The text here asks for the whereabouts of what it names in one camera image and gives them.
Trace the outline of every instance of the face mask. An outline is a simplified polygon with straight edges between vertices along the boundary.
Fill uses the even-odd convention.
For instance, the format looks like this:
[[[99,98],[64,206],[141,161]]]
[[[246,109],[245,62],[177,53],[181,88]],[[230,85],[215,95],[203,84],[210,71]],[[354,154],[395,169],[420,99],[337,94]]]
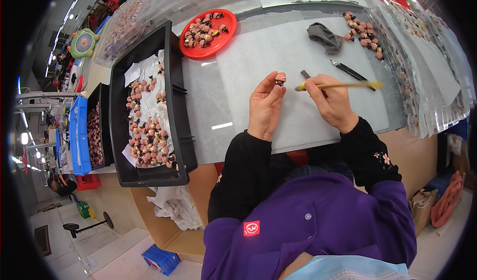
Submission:
[[[285,280],[411,280],[406,264],[392,264],[359,255],[313,257]]]

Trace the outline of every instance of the standing fan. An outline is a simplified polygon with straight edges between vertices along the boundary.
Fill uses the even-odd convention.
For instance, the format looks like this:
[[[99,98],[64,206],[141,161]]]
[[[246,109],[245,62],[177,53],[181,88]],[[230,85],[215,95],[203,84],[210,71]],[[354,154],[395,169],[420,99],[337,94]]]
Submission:
[[[73,33],[71,46],[68,46],[68,51],[74,58],[91,57],[92,50],[99,35],[95,34],[89,28],[82,29]]]

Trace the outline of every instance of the black sleeve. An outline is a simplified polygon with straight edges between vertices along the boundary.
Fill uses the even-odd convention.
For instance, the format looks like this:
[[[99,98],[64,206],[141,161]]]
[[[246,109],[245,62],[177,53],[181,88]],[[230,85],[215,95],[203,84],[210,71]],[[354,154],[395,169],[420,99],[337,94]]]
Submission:
[[[398,167],[391,163],[386,145],[362,117],[351,132],[341,134],[340,151],[355,176],[356,185],[364,186],[366,191],[380,181],[401,181]]]
[[[210,193],[209,223],[231,217],[243,221],[271,191],[271,142],[247,133],[238,134],[225,155],[221,177]]]

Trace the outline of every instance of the red logo patch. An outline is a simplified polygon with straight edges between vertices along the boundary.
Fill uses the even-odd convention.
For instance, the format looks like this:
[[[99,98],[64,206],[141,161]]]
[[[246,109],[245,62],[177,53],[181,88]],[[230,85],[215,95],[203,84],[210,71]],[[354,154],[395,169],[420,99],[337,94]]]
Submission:
[[[243,236],[258,235],[260,233],[260,221],[243,222]]]

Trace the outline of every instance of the blue plastic crate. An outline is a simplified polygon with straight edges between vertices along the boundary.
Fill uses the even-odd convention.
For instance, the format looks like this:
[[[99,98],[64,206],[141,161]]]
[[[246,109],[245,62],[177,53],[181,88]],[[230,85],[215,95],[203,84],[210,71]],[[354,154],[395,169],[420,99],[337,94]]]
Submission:
[[[108,20],[111,18],[111,16],[107,16],[102,22],[101,24],[99,24],[98,28],[96,29],[96,31],[94,33],[98,34],[99,31],[103,28],[103,26],[106,24],[106,22],[108,22]]]
[[[141,255],[147,265],[153,269],[160,269],[166,276],[169,276],[180,263],[179,256],[176,253],[159,249],[155,244]]]
[[[61,152],[60,152],[60,147],[61,147],[61,139],[60,139],[61,135],[60,135],[60,131],[58,129],[56,129],[56,135],[55,135],[55,139],[56,139],[56,152],[58,153],[58,165],[60,166],[61,168]]]
[[[70,111],[70,149],[75,176],[84,176],[91,171],[86,129],[87,106],[88,99],[78,97]]]

